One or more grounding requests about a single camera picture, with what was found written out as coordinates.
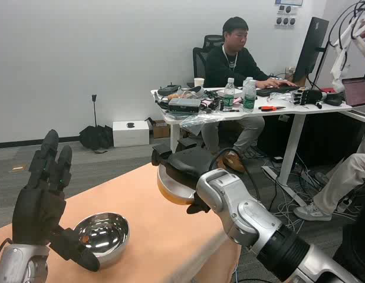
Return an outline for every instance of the office chair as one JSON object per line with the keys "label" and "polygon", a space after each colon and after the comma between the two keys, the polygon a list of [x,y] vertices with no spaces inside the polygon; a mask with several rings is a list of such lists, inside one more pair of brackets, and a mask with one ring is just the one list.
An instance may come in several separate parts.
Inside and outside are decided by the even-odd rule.
{"label": "office chair", "polygon": [[220,46],[224,43],[224,37],[221,35],[206,35],[203,43],[203,49],[211,50],[216,46]]}
{"label": "office chair", "polygon": [[195,78],[206,78],[206,59],[209,50],[195,47],[193,49],[193,65],[194,65],[194,77]]}

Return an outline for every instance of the water bottle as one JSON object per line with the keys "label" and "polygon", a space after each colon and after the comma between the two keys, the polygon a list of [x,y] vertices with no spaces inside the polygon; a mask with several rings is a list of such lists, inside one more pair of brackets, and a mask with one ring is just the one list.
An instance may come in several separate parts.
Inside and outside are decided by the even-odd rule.
{"label": "water bottle", "polygon": [[234,85],[234,78],[228,78],[228,83],[224,88],[224,109],[230,110],[234,105],[234,98],[235,98],[235,85]]}
{"label": "water bottle", "polygon": [[247,92],[248,89],[248,84],[250,82],[250,80],[253,80],[252,77],[247,77],[245,79],[245,81],[242,83],[242,101],[245,101],[245,93]]}
{"label": "water bottle", "polygon": [[244,111],[245,112],[249,112],[249,113],[253,112],[255,99],[257,97],[255,83],[256,83],[255,80],[250,80],[246,87],[246,92],[245,92],[245,97],[244,97]]}

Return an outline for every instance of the laptop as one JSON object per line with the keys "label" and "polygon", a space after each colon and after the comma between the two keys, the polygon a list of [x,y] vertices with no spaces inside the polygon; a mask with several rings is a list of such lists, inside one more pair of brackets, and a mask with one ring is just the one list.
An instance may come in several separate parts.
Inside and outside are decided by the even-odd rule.
{"label": "laptop", "polygon": [[[346,78],[342,83],[346,104],[352,107],[365,106],[365,78]],[[350,112],[365,116],[365,107]]]}

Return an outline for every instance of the cardboard box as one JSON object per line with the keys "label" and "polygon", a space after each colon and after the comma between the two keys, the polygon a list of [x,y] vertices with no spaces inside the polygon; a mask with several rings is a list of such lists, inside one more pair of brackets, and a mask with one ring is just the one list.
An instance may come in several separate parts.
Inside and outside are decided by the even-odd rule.
{"label": "cardboard box", "polygon": [[159,139],[161,137],[170,137],[170,125],[165,123],[164,120],[155,120],[153,122],[153,137],[155,139]]}
{"label": "cardboard box", "polygon": [[121,121],[113,123],[114,147],[143,146],[149,144],[147,121]]}

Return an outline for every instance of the lanyard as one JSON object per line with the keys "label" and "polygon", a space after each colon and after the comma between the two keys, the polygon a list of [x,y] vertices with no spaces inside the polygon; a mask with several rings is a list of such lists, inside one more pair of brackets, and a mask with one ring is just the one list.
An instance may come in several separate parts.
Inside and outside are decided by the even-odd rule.
{"label": "lanyard", "polygon": [[[228,60],[227,54],[226,54],[226,52],[225,52],[225,50],[224,50],[224,45],[222,46],[222,49],[223,49],[223,54],[224,54],[225,58],[227,59],[228,66],[229,66],[229,60]],[[234,69],[233,69],[233,71],[235,71],[235,68],[236,68],[236,64],[237,64],[237,55],[238,55],[238,54],[239,54],[239,53],[237,52],[237,53],[236,53],[236,59],[235,59],[235,65],[234,65]]]}

